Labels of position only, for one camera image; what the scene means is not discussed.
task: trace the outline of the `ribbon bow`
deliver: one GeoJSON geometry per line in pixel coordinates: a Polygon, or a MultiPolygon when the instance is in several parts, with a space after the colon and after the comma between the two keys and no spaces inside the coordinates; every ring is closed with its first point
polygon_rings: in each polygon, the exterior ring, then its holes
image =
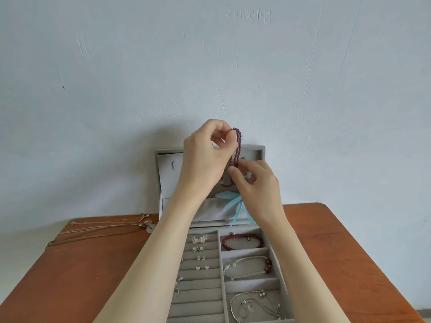
{"type": "Polygon", "coordinates": [[[241,212],[243,207],[244,207],[245,212],[247,213],[247,219],[249,220],[249,222],[251,224],[256,224],[256,222],[253,220],[250,213],[248,213],[246,207],[244,206],[244,202],[243,202],[240,194],[238,194],[237,192],[219,192],[218,194],[216,194],[216,197],[220,198],[220,199],[232,199],[229,203],[227,203],[224,206],[223,210],[227,210],[227,209],[231,208],[232,206],[234,206],[235,204],[239,203],[239,207],[238,207],[238,210],[234,216],[234,219],[232,220],[232,222],[229,225],[230,227],[238,219],[238,216],[240,215],[240,212],[241,212]]]}

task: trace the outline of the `silver bracelet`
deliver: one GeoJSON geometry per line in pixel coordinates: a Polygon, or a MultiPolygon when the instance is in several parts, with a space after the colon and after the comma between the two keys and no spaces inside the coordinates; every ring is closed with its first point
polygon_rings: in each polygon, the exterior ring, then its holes
{"type": "MultiPolygon", "coordinates": [[[[235,295],[234,298],[231,299],[231,301],[230,301],[231,313],[232,313],[232,316],[233,316],[235,322],[241,323],[241,321],[238,320],[235,317],[234,311],[232,309],[232,302],[233,302],[233,300],[235,298],[237,298],[238,296],[246,295],[246,294],[252,294],[252,293],[258,293],[261,298],[263,298],[263,297],[266,296],[265,290],[256,290],[256,291],[240,292],[239,294],[235,295]]],[[[241,316],[242,318],[247,318],[248,314],[251,311],[253,311],[253,309],[254,309],[253,303],[256,303],[256,304],[258,304],[265,311],[266,314],[269,314],[269,315],[272,315],[272,316],[276,317],[277,320],[281,320],[281,313],[280,313],[280,307],[281,307],[281,305],[277,304],[277,307],[276,307],[276,306],[274,306],[272,304],[272,302],[271,302],[271,300],[269,298],[268,298],[268,301],[271,304],[272,308],[269,307],[268,305],[266,305],[264,302],[262,302],[260,300],[257,300],[257,299],[254,299],[254,298],[244,298],[243,300],[241,300],[240,307],[238,308],[238,315],[241,316]],[[241,309],[242,308],[245,309],[245,314],[244,315],[241,313],[241,309]]]]}
{"type": "Polygon", "coordinates": [[[226,266],[224,267],[224,269],[223,269],[223,275],[224,275],[225,277],[230,278],[230,279],[231,279],[231,281],[234,281],[235,279],[241,279],[241,278],[253,277],[253,276],[255,276],[255,275],[259,275],[259,274],[263,274],[263,273],[268,274],[268,273],[270,273],[270,272],[271,272],[271,265],[272,265],[272,261],[271,261],[269,258],[267,258],[266,256],[250,256],[250,257],[244,257],[244,258],[240,258],[240,259],[238,259],[238,260],[234,261],[232,264],[228,264],[228,265],[226,265],[226,266]],[[266,266],[265,266],[265,268],[264,268],[264,270],[263,270],[263,271],[255,272],[255,273],[250,273],[250,274],[246,274],[246,275],[242,275],[242,276],[238,276],[238,277],[230,276],[230,275],[228,274],[228,269],[229,269],[229,267],[231,267],[231,266],[232,266],[232,267],[236,267],[236,266],[237,266],[237,264],[238,264],[240,261],[242,261],[242,260],[251,260],[252,258],[264,258],[264,259],[265,259],[265,264],[266,264],[266,266]]]}

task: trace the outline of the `orange table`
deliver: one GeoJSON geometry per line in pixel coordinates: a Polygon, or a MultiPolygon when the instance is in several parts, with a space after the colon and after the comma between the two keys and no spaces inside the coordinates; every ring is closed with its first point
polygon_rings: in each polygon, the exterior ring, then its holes
{"type": "MultiPolygon", "coordinates": [[[[352,323],[424,322],[325,205],[285,205],[284,211],[352,323]]],[[[158,215],[150,219],[156,223],[158,215]]],[[[76,227],[67,225],[63,231],[76,227]]],[[[0,305],[0,322],[93,322],[149,237],[145,229],[132,233],[128,232],[136,227],[116,229],[127,234],[48,247],[0,305]]]]}

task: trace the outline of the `hand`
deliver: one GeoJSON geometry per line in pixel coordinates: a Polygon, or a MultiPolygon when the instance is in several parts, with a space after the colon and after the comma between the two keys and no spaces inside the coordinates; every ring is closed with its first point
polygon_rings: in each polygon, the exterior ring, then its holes
{"type": "Polygon", "coordinates": [[[237,134],[229,124],[223,120],[208,120],[184,140],[183,165],[178,186],[203,200],[222,177],[224,168],[237,147],[237,134]]]}
{"type": "Polygon", "coordinates": [[[239,169],[228,168],[244,201],[245,207],[256,223],[265,228],[285,219],[281,203],[280,185],[265,161],[240,160],[239,169]],[[244,174],[251,172],[247,182],[244,174]]]}

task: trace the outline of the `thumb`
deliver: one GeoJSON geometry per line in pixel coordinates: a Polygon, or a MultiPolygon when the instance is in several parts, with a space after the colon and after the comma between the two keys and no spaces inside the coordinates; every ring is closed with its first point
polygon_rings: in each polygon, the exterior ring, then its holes
{"type": "Polygon", "coordinates": [[[226,153],[226,155],[231,156],[232,154],[234,154],[237,147],[238,147],[237,132],[235,130],[231,130],[226,134],[224,145],[221,148],[221,150],[224,153],[226,153]]]}
{"type": "Polygon", "coordinates": [[[249,187],[248,182],[244,179],[241,171],[236,167],[229,167],[228,172],[231,175],[232,180],[237,185],[239,192],[242,194],[249,187]]]}

